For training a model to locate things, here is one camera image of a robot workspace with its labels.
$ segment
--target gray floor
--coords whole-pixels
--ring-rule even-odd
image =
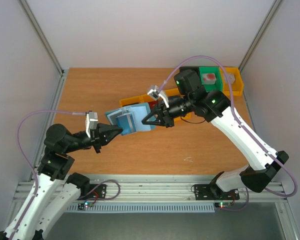
[[[281,240],[274,203],[241,212],[65,213],[46,240]]]

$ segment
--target metal grate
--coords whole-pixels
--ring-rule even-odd
[[[213,203],[96,203],[79,210],[78,204],[71,204],[66,213],[214,213]]]

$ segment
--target wooden tabletop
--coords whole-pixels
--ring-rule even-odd
[[[71,68],[59,110],[98,113],[100,123],[109,124],[105,112],[119,108],[119,100],[145,94],[150,85],[161,85],[171,68]],[[171,79],[165,89],[175,88]],[[235,107],[250,124],[243,97]],[[192,122],[202,118],[194,116]],[[71,133],[85,130],[85,117],[57,114]],[[247,164],[241,152],[212,124],[175,122],[171,128],[117,136],[101,153],[93,149],[72,152],[71,173],[83,174],[172,174],[214,175]]]

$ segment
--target white wall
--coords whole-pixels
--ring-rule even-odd
[[[256,131],[290,156],[299,191],[288,201],[300,230],[300,0],[283,1],[242,78]],[[290,193],[289,176],[278,179]]]
[[[0,231],[18,181],[29,177],[16,145],[17,124],[51,103],[58,72],[16,0],[0,0]],[[26,154],[34,156],[44,116],[21,129]]]
[[[67,69],[174,67],[200,54],[239,66],[273,0],[28,2]]]

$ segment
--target black mounting plate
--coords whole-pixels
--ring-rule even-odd
[[[97,184],[90,184],[89,191],[90,192]],[[94,190],[98,194],[98,199],[105,199],[106,194],[107,194],[107,185],[106,184],[101,184]],[[87,199],[93,199],[95,198],[95,194],[92,192],[89,195],[81,198],[81,200],[87,200]]]
[[[191,191],[194,192],[195,200],[233,200],[233,197],[229,195],[227,192],[221,198],[216,199],[212,192],[210,191],[209,184],[195,184],[191,187]],[[239,193],[236,193],[237,189],[233,189],[229,191],[233,194],[235,200],[239,200],[240,196]]]

